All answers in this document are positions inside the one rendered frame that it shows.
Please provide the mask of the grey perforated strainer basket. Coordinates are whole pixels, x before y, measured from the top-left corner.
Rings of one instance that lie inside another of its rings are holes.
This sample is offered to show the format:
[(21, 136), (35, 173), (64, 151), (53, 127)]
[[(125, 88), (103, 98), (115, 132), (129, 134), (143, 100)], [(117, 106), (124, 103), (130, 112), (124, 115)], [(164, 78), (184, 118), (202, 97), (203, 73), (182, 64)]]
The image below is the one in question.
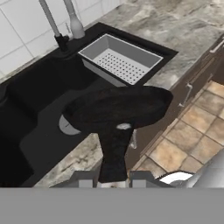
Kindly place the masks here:
[(105, 33), (78, 54), (84, 66), (116, 87), (134, 86), (164, 58)]

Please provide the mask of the dark brown cupboard door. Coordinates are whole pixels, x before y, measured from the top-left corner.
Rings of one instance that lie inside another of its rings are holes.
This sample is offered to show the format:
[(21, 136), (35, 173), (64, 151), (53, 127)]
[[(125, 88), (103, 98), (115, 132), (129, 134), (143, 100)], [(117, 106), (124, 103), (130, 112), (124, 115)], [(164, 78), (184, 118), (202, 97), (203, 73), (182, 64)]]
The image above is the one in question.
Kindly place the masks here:
[[(177, 93), (178, 103), (183, 101), (183, 98), (186, 95), (187, 88), (186, 84), (190, 83), (192, 84), (192, 92), (187, 100), (187, 103), (204, 87), (204, 85), (208, 82), (205, 70), (207, 68), (207, 62), (209, 61), (209, 57), (207, 59), (203, 59), (200, 63), (193, 66), (192, 69), (186, 73), (186, 75), (179, 80), (177, 85), (172, 91), (175, 91)], [(184, 108), (179, 107), (178, 114), (183, 110)]]
[(125, 155), (126, 167), (131, 170), (139, 161), (143, 154), (152, 146), (162, 135), (162, 132), (172, 123), (179, 112), (179, 102), (177, 93), (172, 91), (173, 100), (165, 113), (164, 117), (153, 125), (145, 126), (136, 130), (137, 148), (134, 150), (129, 146)]

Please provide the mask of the black frying pan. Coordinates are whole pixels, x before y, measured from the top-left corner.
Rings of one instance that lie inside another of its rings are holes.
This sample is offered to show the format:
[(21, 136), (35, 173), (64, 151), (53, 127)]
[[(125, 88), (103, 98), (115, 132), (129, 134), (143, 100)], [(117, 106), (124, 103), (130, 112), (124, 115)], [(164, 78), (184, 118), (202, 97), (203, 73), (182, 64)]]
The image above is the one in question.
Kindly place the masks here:
[(81, 132), (95, 133), (102, 151), (98, 181), (127, 179), (125, 154), (134, 130), (160, 121), (173, 100), (162, 87), (112, 87), (84, 94), (70, 101), (62, 115)]

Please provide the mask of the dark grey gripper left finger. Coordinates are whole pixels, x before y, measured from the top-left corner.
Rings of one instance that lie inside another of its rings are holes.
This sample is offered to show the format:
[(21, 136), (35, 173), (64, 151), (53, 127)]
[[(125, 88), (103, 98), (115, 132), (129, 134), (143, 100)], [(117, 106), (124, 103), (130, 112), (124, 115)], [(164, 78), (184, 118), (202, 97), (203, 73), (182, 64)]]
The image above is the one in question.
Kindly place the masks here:
[(97, 178), (96, 171), (75, 171), (70, 179), (53, 185), (52, 188), (96, 188)]

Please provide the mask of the grey sink drain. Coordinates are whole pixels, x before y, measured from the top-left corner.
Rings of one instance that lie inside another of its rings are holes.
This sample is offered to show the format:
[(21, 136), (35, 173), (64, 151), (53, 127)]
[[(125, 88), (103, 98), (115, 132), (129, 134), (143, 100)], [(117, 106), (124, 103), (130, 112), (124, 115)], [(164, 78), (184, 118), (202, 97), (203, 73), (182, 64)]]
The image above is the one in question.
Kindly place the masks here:
[(81, 133), (79, 130), (75, 129), (63, 115), (59, 119), (59, 129), (64, 134), (69, 136), (74, 136)]

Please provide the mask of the white round object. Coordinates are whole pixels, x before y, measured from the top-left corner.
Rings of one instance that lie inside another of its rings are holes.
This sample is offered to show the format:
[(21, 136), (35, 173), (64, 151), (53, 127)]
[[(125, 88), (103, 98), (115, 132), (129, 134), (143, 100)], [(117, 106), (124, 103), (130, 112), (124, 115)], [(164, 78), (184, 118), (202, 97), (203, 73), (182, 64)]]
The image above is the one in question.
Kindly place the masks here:
[(170, 186), (180, 187), (192, 176), (192, 172), (174, 171), (166, 173), (165, 175), (159, 177), (158, 180)]

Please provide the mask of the grey tap with black base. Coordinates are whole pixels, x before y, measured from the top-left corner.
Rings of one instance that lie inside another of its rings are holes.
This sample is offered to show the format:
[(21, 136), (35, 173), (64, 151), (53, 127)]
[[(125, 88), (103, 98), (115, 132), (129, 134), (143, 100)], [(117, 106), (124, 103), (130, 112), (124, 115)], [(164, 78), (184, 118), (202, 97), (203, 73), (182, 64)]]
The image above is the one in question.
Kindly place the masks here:
[[(46, 0), (38, 0), (40, 3), (40, 6), (43, 10), (43, 12), (45, 13), (45, 16), (48, 20), (49, 25), (52, 28), (52, 31), (54, 33), (54, 38), (59, 46), (59, 49), (63, 52), (66, 53), (68, 51), (68, 47), (67, 47), (67, 42), (69, 40), (68, 36), (63, 36), (59, 29), (58, 26), (56, 25), (55, 20), (53, 19), (53, 15), (48, 7), (48, 4), (46, 2)], [(84, 27), (81, 23), (81, 21), (78, 19), (75, 9), (74, 9), (74, 5), (72, 3), (72, 0), (63, 0), (64, 4), (66, 6), (66, 10), (69, 16), (69, 20), (70, 20), (70, 30), (71, 33), (73, 35), (74, 39), (81, 39), (85, 36), (85, 31), (84, 31)]]

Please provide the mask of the black kitchen sink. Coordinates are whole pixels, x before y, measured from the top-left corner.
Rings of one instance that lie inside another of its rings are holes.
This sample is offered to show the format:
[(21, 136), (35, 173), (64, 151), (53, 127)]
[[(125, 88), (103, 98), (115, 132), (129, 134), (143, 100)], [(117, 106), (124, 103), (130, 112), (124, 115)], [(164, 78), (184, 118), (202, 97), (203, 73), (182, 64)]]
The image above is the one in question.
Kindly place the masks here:
[(112, 26), (97, 23), (81, 39), (56, 49), (0, 84), (0, 187), (31, 187), (77, 146), (86, 134), (69, 136), (59, 128), (72, 100), (111, 84), (87, 69), (78, 51), (104, 34), (150, 51), (162, 60), (137, 84), (143, 85), (177, 52)]

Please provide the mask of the grey rounded metal object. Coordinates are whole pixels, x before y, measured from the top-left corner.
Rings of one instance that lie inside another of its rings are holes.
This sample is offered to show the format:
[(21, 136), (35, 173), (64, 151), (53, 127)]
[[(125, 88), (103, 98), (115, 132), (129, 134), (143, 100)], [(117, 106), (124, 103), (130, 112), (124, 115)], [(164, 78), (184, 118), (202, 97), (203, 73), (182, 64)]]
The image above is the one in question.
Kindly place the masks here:
[(224, 188), (224, 154), (213, 157), (185, 182), (185, 188)]

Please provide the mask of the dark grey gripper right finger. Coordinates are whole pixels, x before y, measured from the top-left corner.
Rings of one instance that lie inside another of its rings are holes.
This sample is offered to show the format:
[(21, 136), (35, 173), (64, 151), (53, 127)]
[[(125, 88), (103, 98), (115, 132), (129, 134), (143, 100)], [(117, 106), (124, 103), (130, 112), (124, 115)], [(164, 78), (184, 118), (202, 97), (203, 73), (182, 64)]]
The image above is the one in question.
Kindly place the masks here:
[(167, 184), (154, 178), (150, 171), (131, 171), (129, 173), (130, 188), (160, 188), (168, 187)]

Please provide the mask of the dark brown drawer front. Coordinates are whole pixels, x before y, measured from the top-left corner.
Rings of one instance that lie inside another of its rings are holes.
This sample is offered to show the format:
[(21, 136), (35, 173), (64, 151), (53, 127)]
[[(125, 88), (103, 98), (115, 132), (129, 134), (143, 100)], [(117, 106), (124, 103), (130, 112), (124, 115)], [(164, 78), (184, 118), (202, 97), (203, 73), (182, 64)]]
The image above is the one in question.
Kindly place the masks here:
[[(224, 38), (224, 34), (215, 42), (211, 49), (216, 47), (222, 38)], [(209, 61), (205, 70), (207, 80), (224, 85), (224, 45), (216, 53), (209, 53), (208, 57)]]

